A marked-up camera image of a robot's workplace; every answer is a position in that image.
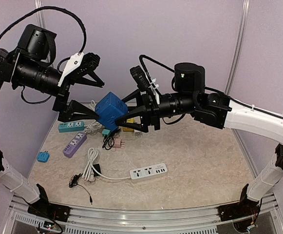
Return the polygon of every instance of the metal frame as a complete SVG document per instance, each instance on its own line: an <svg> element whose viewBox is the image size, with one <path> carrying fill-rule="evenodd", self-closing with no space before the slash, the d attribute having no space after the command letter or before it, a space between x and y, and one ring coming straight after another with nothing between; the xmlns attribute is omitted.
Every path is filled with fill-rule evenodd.
<svg viewBox="0 0 283 234"><path fill-rule="evenodd" d="M221 222L217 211L218 205L174 210L130 211L111 210L70 206L71 212L67 223L59 222L67 233L79 233L83 230L92 232L118 234L118 233L166 233L180 234L198 230L212 229L215 226L230 223ZM3 234L10 234L17 214L35 219L37 222L45 220L41 217L28 214L28 205L17 196L13 197L10 205L9 217ZM279 216L278 204L273 194L263 198L261 213L272 212ZM281 219L275 219L278 234L283 234ZM34 222L25 222L34 226Z"/></svg>

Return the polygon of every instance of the beige surface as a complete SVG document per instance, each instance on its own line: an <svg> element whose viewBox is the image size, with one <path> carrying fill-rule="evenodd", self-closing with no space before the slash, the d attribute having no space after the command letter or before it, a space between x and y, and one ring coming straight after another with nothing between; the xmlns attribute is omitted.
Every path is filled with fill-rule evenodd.
<svg viewBox="0 0 283 234"><path fill-rule="evenodd" d="M194 121L187 115L177 124L161 124L160 131L151 131L135 138L122 132L124 149L116 152L101 148L102 136L88 135L86 142L72 158L63 155L63 148L76 133L59 133L56 122L42 149L50 158L47 163L35 162L30 180L42 185L52 202L107 209L177 209L214 205L239 199L241 189L252 180L248 166L233 133ZM82 173L87 150L99 149L102 173L111 177L129 176L129 170L165 163L168 175L132 183L99 178L94 183L80 179L92 195L80 187L70 189L74 174Z"/></svg>

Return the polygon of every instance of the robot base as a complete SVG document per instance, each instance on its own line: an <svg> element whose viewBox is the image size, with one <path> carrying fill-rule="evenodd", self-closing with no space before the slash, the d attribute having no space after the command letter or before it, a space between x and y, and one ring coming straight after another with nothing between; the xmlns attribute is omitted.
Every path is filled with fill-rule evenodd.
<svg viewBox="0 0 283 234"><path fill-rule="evenodd" d="M37 184L40 192L40 199L29 205L28 213L40 217L47 217L50 220L67 222L70 214L70 207L53 204L48 201L46 192L43 187Z"/></svg>
<svg viewBox="0 0 283 234"><path fill-rule="evenodd" d="M251 216L260 212L260 206L257 206L258 202L247 199L247 187L248 184L243 188L239 202L223 205L218 208L221 221Z"/></svg>

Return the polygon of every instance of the blue plastic cube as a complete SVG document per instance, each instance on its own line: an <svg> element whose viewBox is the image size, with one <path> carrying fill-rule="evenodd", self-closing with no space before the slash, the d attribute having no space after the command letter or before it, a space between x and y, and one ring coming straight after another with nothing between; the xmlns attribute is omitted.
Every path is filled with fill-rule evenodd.
<svg viewBox="0 0 283 234"><path fill-rule="evenodd" d="M109 92L97 105L95 112L99 115L97 120L110 131L117 129L115 120L128 112L127 105L114 93Z"/></svg>

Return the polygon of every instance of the robotic arm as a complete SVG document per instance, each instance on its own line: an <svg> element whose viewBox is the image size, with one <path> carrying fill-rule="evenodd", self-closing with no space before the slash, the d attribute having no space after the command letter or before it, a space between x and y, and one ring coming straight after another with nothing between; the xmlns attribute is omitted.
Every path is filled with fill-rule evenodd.
<svg viewBox="0 0 283 234"><path fill-rule="evenodd" d="M162 95L157 91L157 85L153 85L142 62L143 58L174 72L172 88L176 93ZM181 115L178 120L166 123L173 124L185 114L190 114L194 120L215 128L244 130L279 142L268 165L253 182L243 188L240 201L219 207L222 221L252 215L254 212L258 214L259 201L283 177L283 115L247 105L206 87L205 70L196 64L179 63L173 70L145 55L140 56L140 61L146 74L139 66L130 70L138 89L122 99L127 102L135 98L137 105L129 107L129 112L115 121L118 126L148 132L148 126L151 125L155 130L160 129L160 118ZM205 90L215 93L207 94ZM126 122L133 117L140 117L140 123ZM239 230L246 230L251 221L245 221Z"/></svg>
<svg viewBox="0 0 283 234"><path fill-rule="evenodd" d="M59 66L57 70L54 69L51 64L56 58L56 34L29 24L13 51L8 52L5 49L0 49L0 89L4 82L11 82L13 89L19 86L30 87L50 96L55 96L53 110L59 112L58 120L62 122L98 119L97 113L75 100L71 100L67 104L71 85L77 83L100 88L104 86L104 82L94 72L99 65L100 57L93 53L84 54L82 52L86 44L86 32L84 25L76 15L58 7L38 8L11 24L0 35L0 38L21 20L37 11L48 9L68 14L79 23L84 34L81 51L63 60L68 61L63 72L59 71ZM86 75L89 75L92 80L86 79L84 77ZM56 220L67 221L70 208L50 203L44 188L38 184L32 184L24 178L3 158L1 151L0 183L29 204L29 213L43 217L54 217L54 214L56 214Z"/></svg>

